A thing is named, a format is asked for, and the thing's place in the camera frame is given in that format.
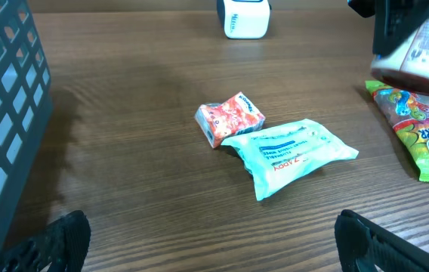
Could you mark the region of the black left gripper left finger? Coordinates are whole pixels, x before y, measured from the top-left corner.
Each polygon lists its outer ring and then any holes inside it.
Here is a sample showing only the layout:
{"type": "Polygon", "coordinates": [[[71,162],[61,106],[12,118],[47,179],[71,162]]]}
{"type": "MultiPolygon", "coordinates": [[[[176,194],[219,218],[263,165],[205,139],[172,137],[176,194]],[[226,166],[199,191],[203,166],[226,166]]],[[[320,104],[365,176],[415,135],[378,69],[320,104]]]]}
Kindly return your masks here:
{"type": "Polygon", "coordinates": [[[89,221],[83,211],[75,210],[0,252],[0,272],[80,271],[90,241],[89,221]]]}

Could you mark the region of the green lid jar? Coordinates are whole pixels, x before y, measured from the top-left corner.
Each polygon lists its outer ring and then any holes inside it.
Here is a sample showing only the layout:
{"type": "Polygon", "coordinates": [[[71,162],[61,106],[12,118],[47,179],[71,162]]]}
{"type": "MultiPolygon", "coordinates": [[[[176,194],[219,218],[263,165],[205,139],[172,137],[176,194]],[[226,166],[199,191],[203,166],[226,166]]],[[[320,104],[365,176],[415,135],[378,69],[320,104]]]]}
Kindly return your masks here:
{"type": "Polygon", "coordinates": [[[376,56],[371,69],[381,82],[429,95],[429,18],[395,52],[376,56]]]}

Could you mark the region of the red white tissue pack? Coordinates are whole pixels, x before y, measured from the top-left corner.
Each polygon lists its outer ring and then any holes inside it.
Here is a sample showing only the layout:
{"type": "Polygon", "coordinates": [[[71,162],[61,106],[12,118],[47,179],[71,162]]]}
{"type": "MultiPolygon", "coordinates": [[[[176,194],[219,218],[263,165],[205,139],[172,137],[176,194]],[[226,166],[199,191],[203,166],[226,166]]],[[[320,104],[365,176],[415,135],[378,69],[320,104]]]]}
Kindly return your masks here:
{"type": "Polygon", "coordinates": [[[202,104],[194,118],[212,148],[225,138],[261,130],[266,119],[242,92],[222,104],[202,104]]]}

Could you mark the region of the mint green wipes pack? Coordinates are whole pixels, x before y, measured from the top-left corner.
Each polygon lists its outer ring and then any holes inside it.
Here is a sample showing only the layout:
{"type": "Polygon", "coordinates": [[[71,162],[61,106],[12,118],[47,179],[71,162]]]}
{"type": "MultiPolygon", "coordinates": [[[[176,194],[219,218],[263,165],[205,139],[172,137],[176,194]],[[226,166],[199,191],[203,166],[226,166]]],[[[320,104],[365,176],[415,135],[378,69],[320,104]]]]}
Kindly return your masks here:
{"type": "Polygon", "coordinates": [[[221,144],[241,157],[253,177],[258,201],[330,162],[355,159],[359,154],[310,119],[232,136],[221,144]]]}

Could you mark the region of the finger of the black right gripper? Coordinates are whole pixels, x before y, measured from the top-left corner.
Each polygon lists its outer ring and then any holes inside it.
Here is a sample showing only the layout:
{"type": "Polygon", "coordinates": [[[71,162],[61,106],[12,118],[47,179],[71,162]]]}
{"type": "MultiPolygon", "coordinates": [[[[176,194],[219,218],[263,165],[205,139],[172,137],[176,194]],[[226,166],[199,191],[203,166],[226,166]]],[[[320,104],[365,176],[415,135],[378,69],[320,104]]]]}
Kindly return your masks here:
{"type": "Polygon", "coordinates": [[[348,0],[363,18],[375,16],[372,53],[386,57],[429,19],[429,0],[348,0]]]}

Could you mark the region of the Haribo gummy candy bag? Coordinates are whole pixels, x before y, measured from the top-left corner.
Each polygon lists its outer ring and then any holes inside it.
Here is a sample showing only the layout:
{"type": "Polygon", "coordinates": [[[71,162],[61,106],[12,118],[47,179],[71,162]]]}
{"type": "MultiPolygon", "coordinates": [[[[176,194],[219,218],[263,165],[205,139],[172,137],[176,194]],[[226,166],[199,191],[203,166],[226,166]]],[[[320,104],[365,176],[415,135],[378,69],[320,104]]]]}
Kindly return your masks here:
{"type": "Polygon", "coordinates": [[[366,89],[414,159],[419,180],[429,182],[429,96],[375,80],[367,81],[366,89]]]}

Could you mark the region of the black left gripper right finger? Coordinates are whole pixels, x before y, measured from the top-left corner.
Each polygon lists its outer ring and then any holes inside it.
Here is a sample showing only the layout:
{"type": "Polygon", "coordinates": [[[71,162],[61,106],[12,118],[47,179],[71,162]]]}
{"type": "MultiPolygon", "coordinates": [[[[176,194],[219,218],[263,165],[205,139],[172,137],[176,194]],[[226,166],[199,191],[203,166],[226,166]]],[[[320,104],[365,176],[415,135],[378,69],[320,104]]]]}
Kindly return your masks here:
{"type": "Polygon", "coordinates": [[[343,272],[429,272],[429,253],[354,211],[335,222],[335,241],[343,272]]]}

